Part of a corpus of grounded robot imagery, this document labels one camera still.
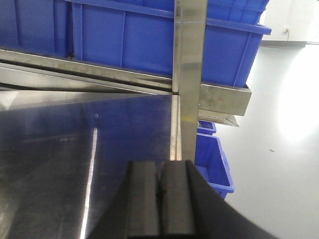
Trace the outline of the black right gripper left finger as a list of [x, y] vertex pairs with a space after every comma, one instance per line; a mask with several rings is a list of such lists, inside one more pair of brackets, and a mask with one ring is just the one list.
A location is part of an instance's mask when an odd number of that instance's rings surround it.
[[124, 179], [92, 239], [158, 239], [157, 172], [153, 161], [130, 161]]

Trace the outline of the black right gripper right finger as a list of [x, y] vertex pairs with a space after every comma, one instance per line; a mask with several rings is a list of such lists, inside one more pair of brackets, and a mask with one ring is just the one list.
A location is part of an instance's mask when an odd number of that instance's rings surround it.
[[194, 164], [169, 161], [161, 174], [163, 239], [273, 239], [227, 204]]

